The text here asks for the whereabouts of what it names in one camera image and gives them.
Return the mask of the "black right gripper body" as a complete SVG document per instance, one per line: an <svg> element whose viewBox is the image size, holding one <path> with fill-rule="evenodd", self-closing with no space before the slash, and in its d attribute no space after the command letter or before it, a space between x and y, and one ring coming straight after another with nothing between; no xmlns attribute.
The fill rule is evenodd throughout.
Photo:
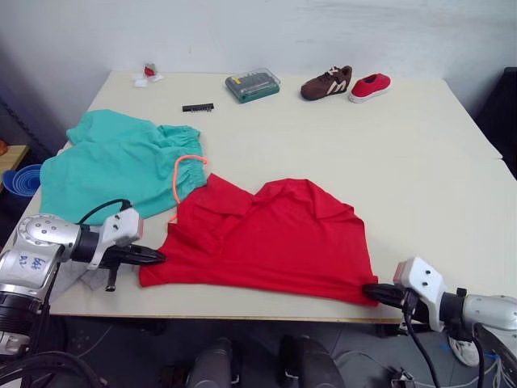
<svg viewBox="0 0 517 388"><path fill-rule="evenodd" d="M403 321L429 323L429 311L427 305L412 289L396 288L399 296L397 307L402 312Z"/></svg>

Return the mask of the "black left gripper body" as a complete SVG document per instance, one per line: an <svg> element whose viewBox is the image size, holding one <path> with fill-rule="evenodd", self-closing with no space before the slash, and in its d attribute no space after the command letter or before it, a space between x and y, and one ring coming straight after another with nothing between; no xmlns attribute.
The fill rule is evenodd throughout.
<svg viewBox="0 0 517 388"><path fill-rule="evenodd" d="M99 268L108 270L108 278L105 287L106 292L116 290L116 279L121 264L138 265L137 257L130 247L113 246L107 249L100 261Z"/></svg>

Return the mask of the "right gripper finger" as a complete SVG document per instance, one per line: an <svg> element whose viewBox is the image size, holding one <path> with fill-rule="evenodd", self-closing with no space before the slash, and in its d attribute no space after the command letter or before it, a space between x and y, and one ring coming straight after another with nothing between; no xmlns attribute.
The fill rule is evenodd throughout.
<svg viewBox="0 0 517 388"><path fill-rule="evenodd" d="M388 294L380 294L380 293L368 293L367 297L372 299L373 301L379 302L380 304L392 307L400 307L401 306L401 297L393 296Z"/></svg>
<svg viewBox="0 0 517 388"><path fill-rule="evenodd" d="M390 284L366 284L362 286L362 293L368 297L397 297L398 288Z"/></svg>

